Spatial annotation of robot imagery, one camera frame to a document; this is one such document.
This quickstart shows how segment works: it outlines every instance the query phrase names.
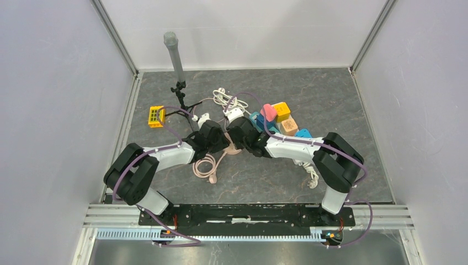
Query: white cable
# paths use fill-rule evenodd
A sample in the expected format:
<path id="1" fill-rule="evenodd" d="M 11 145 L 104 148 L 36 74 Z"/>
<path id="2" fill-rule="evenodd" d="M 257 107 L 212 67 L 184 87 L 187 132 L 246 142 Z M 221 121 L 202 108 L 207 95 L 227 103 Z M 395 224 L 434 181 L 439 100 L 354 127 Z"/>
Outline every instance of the white cable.
<path id="1" fill-rule="evenodd" d="M 318 185 L 318 174 L 315 172 L 313 165 L 307 162 L 300 162 L 299 166 L 303 166 L 307 173 L 310 173 L 312 180 L 309 182 L 309 188 L 313 189 Z"/>
<path id="2" fill-rule="evenodd" d="M 223 107 L 223 109 L 226 107 L 227 105 L 227 102 L 232 98 L 232 96 L 226 94 L 226 90 L 222 87 L 218 88 L 217 90 L 213 90 L 213 101 L 218 104 L 218 105 L 221 105 Z M 232 109 L 232 108 L 235 108 L 235 107 L 238 107 L 241 109 L 242 113 L 247 113 L 247 114 L 251 114 L 250 112 L 247 111 L 247 108 L 248 108 L 248 104 L 247 102 L 245 101 L 242 101 L 242 100 L 238 100 L 237 98 L 235 98 L 231 104 L 229 105 L 229 109 Z"/>

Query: yellow plastic crate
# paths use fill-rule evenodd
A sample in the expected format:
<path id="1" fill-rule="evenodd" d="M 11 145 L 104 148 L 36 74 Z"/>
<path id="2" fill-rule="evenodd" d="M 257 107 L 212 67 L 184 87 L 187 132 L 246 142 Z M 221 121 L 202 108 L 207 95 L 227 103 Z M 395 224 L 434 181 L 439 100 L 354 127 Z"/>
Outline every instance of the yellow plastic crate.
<path id="1" fill-rule="evenodd" d="M 150 116 L 148 117 L 148 125 L 151 128 L 160 128 L 160 127 L 162 127 L 162 124 L 158 121 L 158 118 L 156 117 L 156 113 L 162 107 L 163 106 L 152 106 L 152 107 L 150 107 Z M 159 119 L 161 120 L 162 123 L 164 123 L 166 121 L 166 109 L 162 109 L 159 112 Z"/>
<path id="2" fill-rule="evenodd" d="M 289 110 L 289 107 L 286 103 L 277 103 L 273 105 L 273 108 L 275 108 L 276 112 L 278 113 L 278 116 L 276 116 L 276 123 L 281 123 L 283 120 L 289 119 L 291 111 Z"/>

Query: gray floor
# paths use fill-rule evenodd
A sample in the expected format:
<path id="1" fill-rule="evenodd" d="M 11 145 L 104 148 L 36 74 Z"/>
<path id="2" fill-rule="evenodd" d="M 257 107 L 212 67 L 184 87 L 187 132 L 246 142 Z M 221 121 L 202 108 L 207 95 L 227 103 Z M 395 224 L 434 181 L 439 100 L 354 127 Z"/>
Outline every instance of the gray floor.
<path id="1" fill-rule="evenodd" d="M 344 240 L 362 231 L 347 231 Z M 150 241 L 97 240 L 89 264 L 408 264 L 400 234 L 371 230 L 366 239 L 340 250 L 311 242 L 204 242 L 158 248 Z"/>
<path id="2" fill-rule="evenodd" d="M 278 70 L 226 70 L 186 72 L 186 103 L 193 104 L 212 97 L 212 91 L 224 87 L 233 95 L 249 91 L 261 97 L 263 103 L 286 102 L 299 128 L 307 128 L 313 137 L 334 131 L 341 134 L 361 155 L 369 169 L 369 178 L 353 193 L 353 199 L 390 202 L 388 187 L 376 146 L 366 123 L 358 93 L 347 69 L 309 68 Z M 173 72 L 145 73 L 131 123 L 127 142 L 156 147 L 176 142 L 164 129 L 147 125 L 153 105 L 176 105 L 177 98 L 169 91 L 175 85 Z M 251 112 L 260 106 L 247 96 Z M 196 114 L 209 112 L 213 120 L 222 119 L 221 108 L 206 100 Z M 167 124 L 181 136 L 191 130 L 187 121 L 170 116 Z M 326 184 L 320 180 L 315 189 L 307 182 L 310 175 L 290 159 L 255 158 L 243 151 L 226 156 L 217 171 L 218 182 L 193 175 L 192 166 L 184 165 L 158 172 L 152 187 L 173 203 L 318 203 L 325 194 Z"/>

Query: orange block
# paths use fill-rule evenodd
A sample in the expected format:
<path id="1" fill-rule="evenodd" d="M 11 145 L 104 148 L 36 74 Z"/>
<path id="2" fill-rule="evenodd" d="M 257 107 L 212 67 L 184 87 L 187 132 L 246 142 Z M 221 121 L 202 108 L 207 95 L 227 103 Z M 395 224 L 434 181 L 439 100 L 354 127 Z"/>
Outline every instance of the orange block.
<path id="1" fill-rule="evenodd" d="M 294 136 L 299 129 L 293 118 L 283 120 L 280 125 L 279 131 L 287 136 Z"/>

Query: purple cable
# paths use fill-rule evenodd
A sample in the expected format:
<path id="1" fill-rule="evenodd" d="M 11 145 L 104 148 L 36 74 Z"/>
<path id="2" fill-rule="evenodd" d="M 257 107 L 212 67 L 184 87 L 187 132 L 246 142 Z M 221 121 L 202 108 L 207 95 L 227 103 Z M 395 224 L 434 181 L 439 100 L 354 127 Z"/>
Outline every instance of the purple cable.
<path id="1" fill-rule="evenodd" d="M 188 114 L 189 116 L 193 116 L 193 114 L 179 108 L 179 107 L 171 107 L 171 106 L 165 106 L 165 107 L 162 107 L 161 109 L 166 109 L 166 108 L 171 108 L 171 109 L 178 109 L 186 114 Z M 178 139 L 179 139 L 179 142 L 175 145 L 170 145 L 170 146 L 163 146 L 163 147 L 160 147 L 158 148 L 158 151 L 163 151 L 163 150 L 169 150 L 169 149 L 173 149 L 173 148 L 177 148 L 180 144 L 182 144 L 182 138 L 176 133 L 176 131 L 174 131 L 173 129 L 169 128 L 168 126 L 165 126 L 161 120 L 159 119 L 159 111 L 161 110 L 159 109 L 157 112 L 156 112 L 156 118 L 158 119 L 158 121 L 161 123 L 161 125 L 168 129 L 170 132 L 172 132 L 172 134 L 174 134 Z M 143 157 L 149 155 L 149 154 L 152 154 L 156 152 L 156 149 L 151 149 L 149 151 L 146 151 L 144 153 L 142 153 L 141 155 L 137 156 L 126 168 L 125 170 L 122 172 L 122 174 L 120 175 L 119 179 L 117 180 L 117 182 L 115 183 L 115 186 L 114 186 L 114 190 L 112 191 L 112 200 L 114 201 L 120 201 L 121 199 L 118 199 L 117 198 L 117 190 L 119 189 L 119 186 L 120 186 L 120 183 L 122 182 L 122 180 L 124 179 L 125 175 L 127 175 L 127 173 L 129 172 L 129 170 L 140 160 L 142 159 Z M 160 224 L 162 227 L 164 227 L 166 230 L 169 230 L 171 232 L 173 232 L 175 235 L 178 235 L 180 237 L 183 237 L 185 239 L 189 239 L 189 240 L 192 240 L 192 241 L 195 241 L 195 243 L 187 243 L 187 244 L 180 244 L 180 245 L 161 245 L 162 247 L 191 247 L 191 246 L 196 246 L 196 245 L 199 245 L 201 244 L 201 241 L 198 240 L 198 239 L 195 239 L 195 238 L 192 238 L 192 237 L 189 237 L 189 236 L 186 236 L 186 235 L 183 235 L 177 231 L 174 231 L 172 229 L 170 229 L 168 226 L 166 226 L 158 217 L 156 217 L 151 211 L 149 210 L 145 210 L 158 224 Z"/>
<path id="2" fill-rule="evenodd" d="M 354 245 L 354 244 L 358 243 L 359 241 L 361 241 L 369 233 L 370 227 L 372 225 L 372 219 L 374 218 L 374 213 L 372 212 L 372 206 L 370 205 L 370 202 L 368 202 L 367 200 L 357 200 L 357 201 L 352 202 L 352 203 L 344 203 L 344 204 L 345 205 L 354 205 L 356 203 L 365 203 L 369 207 L 370 217 L 369 217 L 369 224 L 367 225 L 366 230 L 364 231 L 364 233 L 362 233 L 355 240 L 353 240 L 351 242 L 348 242 L 348 243 L 345 243 L 345 244 L 341 244 L 339 246 L 329 246 L 330 248 L 342 248 L 342 247 L 347 247 L 347 246 L 350 246 L 350 245 Z"/>
<path id="3" fill-rule="evenodd" d="M 189 115 L 190 117 L 193 117 L 193 114 L 190 113 L 190 112 L 188 112 L 188 111 L 186 111 L 185 109 L 181 109 L 181 108 L 179 108 L 179 107 L 174 107 L 174 106 L 164 106 L 164 107 L 158 109 L 158 111 L 156 112 L 156 119 L 158 119 L 159 123 L 161 123 L 161 125 L 162 125 L 165 129 L 167 129 L 167 130 L 170 131 L 174 136 L 176 136 L 177 139 L 179 140 L 179 145 L 181 145 L 181 144 L 182 144 L 182 137 L 181 137 L 174 129 L 172 129 L 171 127 L 167 126 L 166 124 L 163 124 L 162 121 L 161 121 L 161 119 L 159 118 L 159 112 L 160 112 L 162 109 L 176 109 L 176 110 L 179 110 L 179 111 L 181 111 L 181 112 L 183 112 L 183 113 Z"/>
<path id="4" fill-rule="evenodd" d="M 173 234 L 175 235 L 178 235 L 180 237 L 183 237 L 185 239 L 188 239 L 188 240 L 192 240 L 192 241 L 195 241 L 194 243 L 187 243 L 187 244 L 179 244 L 179 245 L 160 245 L 161 247 L 193 247 L 193 246 L 198 246 L 201 244 L 201 241 L 198 240 L 198 239 L 195 239 L 193 237 L 190 237 L 190 236 L 186 236 L 186 235 L 183 235 L 175 230 L 172 230 L 170 229 L 167 225 L 165 225 L 158 217 L 156 217 L 156 215 L 154 213 L 152 213 L 151 211 L 145 209 L 145 212 L 147 212 L 151 218 L 153 218 L 158 224 L 160 224 L 164 229 L 166 230 L 169 230 L 170 232 L 172 232 Z"/>
<path id="5" fill-rule="evenodd" d="M 224 108 L 224 111 L 227 111 L 227 107 L 231 104 L 231 101 L 232 101 L 234 98 L 236 98 L 238 95 L 240 95 L 240 94 L 245 94 L 245 95 L 249 95 L 249 96 L 253 97 L 255 100 L 257 100 L 258 104 L 262 107 L 263 113 L 266 113 L 266 112 L 265 112 L 265 108 L 263 107 L 263 104 L 262 104 L 262 102 L 260 101 L 260 99 L 259 99 L 255 94 L 250 93 L 250 92 L 239 92 L 239 93 L 235 94 L 234 96 L 232 96 L 232 97 L 228 100 L 228 102 L 227 102 L 227 104 L 226 104 L 226 106 L 225 106 L 225 108 Z M 327 145 L 327 144 L 323 144 L 323 143 L 321 143 L 321 142 L 311 142 L 311 141 L 307 141 L 307 140 L 291 139 L 291 138 L 287 138 L 287 137 L 284 137 L 284 138 L 283 138 L 283 137 L 276 136 L 276 135 L 270 133 L 270 131 L 268 130 L 268 128 L 267 128 L 267 120 L 266 120 L 266 119 L 263 120 L 263 129 L 264 129 L 264 131 L 265 131 L 270 137 L 275 138 L 275 139 L 277 139 L 277 140 L 287 141 L 287 142 L 298 142 L 298 143 L 300 143 L 300 144 L 316 145 L 316 146 L 324 147 L 324 148 L 326 148 L 326 149 L 329 149 L 329 150 L 331 150 L 331 151 L 333 151 L 333 152 L 335 152 L 335 153 L 337 153 L 337 154 L 339 154 L 339 155 L 345 157 L 346 159 L 350 160 L 351 162 L 355 163 L 358 167 L 360 167 L 360 168 L 364 171 L 364 174 L 363 174 L 362 177 L 360 177 L 358 180 L 356 180 L 356 181 L 353 183 L 353 186 L 356 185 L 356 184 L 358 184 L 359 182 L 363 181 L 363 180 L 367 177 L 367 175 L 368 175 L 368 173 L 369 173 L 368 170 L 367 170 L 367 168 L 366 168 L 362 163 L 360 163 L 358 160 L 354 159 L 352 156 L 350 156 L 350 155 L 348 155 L 348 154 L 342 152 L 341 150 L 338 150 L 338 149 L 334 148 L 333 146 L 330 146 L 330 145 Z M 349 198 L 350 195 L 351 195 L 351 191 L 350 191 L 350 192 L 348 193 L 348 195 L 346 196 L 345 201 L 348 201 L 348 198 Z M 367 233 L 369 232 L 369 229 L 370 229 L 370 227 L 371 227 L 371 225 L 372 225 L 373 212 L 372 212 L 372 206 L 370 205 L 370 203 L 369 203 L 367 200 L 357 200 L 357 201 L 352 202 L 352 203 L 345 202 L 345 205 L 354 205 L 354 204 L 356 204 L 356 203 L 366 203 L 366 204 L 369 206 L 369 210 L 370 210 L 369 225 L 368 225 L 367 229 L 364 231 L 364 233 L 363 233 L 360 237 L 358 237 L 358 239 L 356 239 L 356 240 L 354 240 L 354 241 L 351 241 L 351 242 L 349 242 L 349 243 L 343 244 L 343 245 L 341 245 L 341 247 L 349 246 L 349 245 L 352 245 L 352 244 L 354 244 L 354 243 L 359 242 L 361 239 L 364 238 L 365 235 L 367 235 Z"/>
<path id="6" fill-rule="evenodd" d="M 119 186 L 120 186 L 120 183 L 122 182 L 122 180 L 124 179 L 125 175 L 127 175 L 127 173 L 130 171 L 130 169 L 134 166 L 134 164 L 136 164 L 136 162 L 138 162 L 140 159 L 142 159 L 143 157 L 151 154 L 151 153 L 154 153 L 155 150 L 152 149 L 152 150 L 149 150 L 149 151 L 146 151 L 144 153 L 142 153 L 141 155 L 137 156 L 126 168 L 125 170 L 122 172 L 122 174 L 120 175 L 119 179 L 117 180 L 117 182 L 115 183 L 115 186 L 114 186 L 114 190 L 112 190 L 112 200 L 113 201 L 121 201 L 122 199 L 118 199 L 117 198 L 117 190 L 119 189 Z"/>

